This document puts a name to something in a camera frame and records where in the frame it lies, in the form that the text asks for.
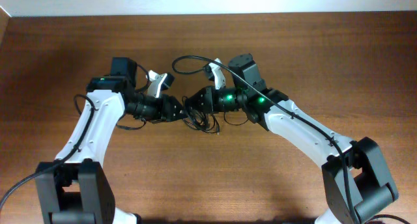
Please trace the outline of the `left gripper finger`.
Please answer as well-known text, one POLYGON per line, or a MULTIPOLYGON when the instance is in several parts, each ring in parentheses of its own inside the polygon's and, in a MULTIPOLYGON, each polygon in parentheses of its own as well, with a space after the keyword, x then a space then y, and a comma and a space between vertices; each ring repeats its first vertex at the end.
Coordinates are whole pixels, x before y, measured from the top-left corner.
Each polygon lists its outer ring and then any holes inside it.
POLYGON ((182 104, 174 96, 163 95, 162 100, 162 118, 164 120, 182 120, 187 117, 187 114, 183 113, 182 104))
POLYGON ((173 118, 173 119, 152 119, 151 123, 152 124, 159 124, 159 123, 168 123, 168 122, 175 122, 177 120, 182 120, 182 118, 173 118))

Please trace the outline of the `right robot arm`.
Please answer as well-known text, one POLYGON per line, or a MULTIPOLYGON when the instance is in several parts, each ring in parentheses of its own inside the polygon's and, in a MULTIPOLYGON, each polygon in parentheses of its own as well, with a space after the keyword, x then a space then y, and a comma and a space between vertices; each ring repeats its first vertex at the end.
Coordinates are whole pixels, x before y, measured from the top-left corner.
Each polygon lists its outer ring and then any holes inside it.
POLYGON ((204 114, 243 110, 249 121, 283 137, 310 158, 323 175, 327 211, 315 223, 366 223, 399 197, 379 145, 355 141, 313 119, 289 97, 268 88, 251 54, 204 69, 215 84, 185 101, 204 114))

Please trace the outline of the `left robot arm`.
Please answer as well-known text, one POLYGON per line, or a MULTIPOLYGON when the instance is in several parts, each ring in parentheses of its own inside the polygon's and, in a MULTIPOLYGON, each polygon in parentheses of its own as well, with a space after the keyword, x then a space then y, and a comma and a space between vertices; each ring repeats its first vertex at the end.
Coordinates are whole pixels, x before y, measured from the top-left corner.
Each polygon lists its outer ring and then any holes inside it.
POLYGON ((92 78, 70 139, 53 161, 38 164, 35 183, 45 223, 142 223, 140 215, 116 207, 104 174, 112 133, 126 115, 154 124, 185 116, 181 103, 164 94, 173 75, 150 70, 141 91, 136 88, 138 68, 127 57, 115 57, 109 74, 92 78))

